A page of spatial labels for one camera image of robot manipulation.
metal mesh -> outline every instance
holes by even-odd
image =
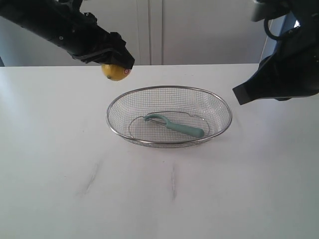
[[[160,114],[171,122],[204,130],[202,139],[167,129],[144,116]],[[187,146],[224,132],[231,110],[218,96],[195,88],[162,86],[128,92],[108,108],[107,121],[113,131],[145,146]]]

lemon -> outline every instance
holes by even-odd
[[[131,72],[131,70],[125,69],[122,66],[107,64],[102,64],[102,71],[104,75],[112,81],[120,81],[127,77]]]

table surface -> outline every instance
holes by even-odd
[[[317,239],[319,96],[240,106],[257,67],[0,68],[0,238]],[[108,128],[115,97],[166,84],[218,94],[231,127],[180,149]]]

basket rim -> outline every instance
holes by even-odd
[[[203,138],[199,138],[199,139],[194,139],[194,140],[188,140],[188,141],[181,141],[181,142],[153,142],[153,141],[146,141],[146,140],[142,140],[142,139],[138,139],[138,138],[132,138],[129,136],[126,136],[120,132],[118,132],[116,129],[114,129],[114,127],[112,126],[112,124],[110,123],[110,110],[112,108],[112,106],[115,104],[116,101],[118,101],[119,99],[121,99],[124,96],[127,96],[129,94],[135,93],[135,92],[140,92],[140,91],[145,91],[145,90],[152,90],[152,89],[160,89],[160,88],[176,88],[176,89],[188,89],[188,90],[195,90],[195,91],[201,91],[201,92],[205,92],[208,93],[214,97],[216,97],[217,99],[219,99],[227,108],[227,111],[229,113],[229,121],[227,123],[227,126],[220,132],[207,136],[207,137],[203,137]],[[123,94],[121,94],[120,96],[116,97],[108,106],[107,110],[106,110],[106,122],[109,126],[109,128],[118,136],[124,138],[124,139],[128,139],[128,140],[132,140],[132,141],[136,141],[136,142],[140,142],[140,143],[144,143],[144,144],[148,144],[148,145],[183,145],[183,144],[191,144],[191,143],[196,143],[196,142],[202,142],[202,141],[206,141],[208,139],[214,138],[216,136],[221,135],[222,133],[224,133],[231,125],[233,120],[233,114],[232,111],[229,107],[229,105],[217,94],[211,92],[211,91],[207,91],[204,89],[200,89],[200,88],[196,88],[196,87],[188,87],[188,86],[177,86],[177,85],[162,85],[162,86],[150,86],[150,87],[143,87],[143,88],[139,88],[139,89],[135,89],[135,90],[131,90],[131,91],[127,91]]]

cable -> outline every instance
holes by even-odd
[[[267,36],[275,41],[282,41],[284,39],[287,38],[287,36],[275,36],[274,34],[272,34],[269,30],[269,20],[268,18],[265,18],[264,20],[264,29],[265,29],[265,33],[267,34]]]

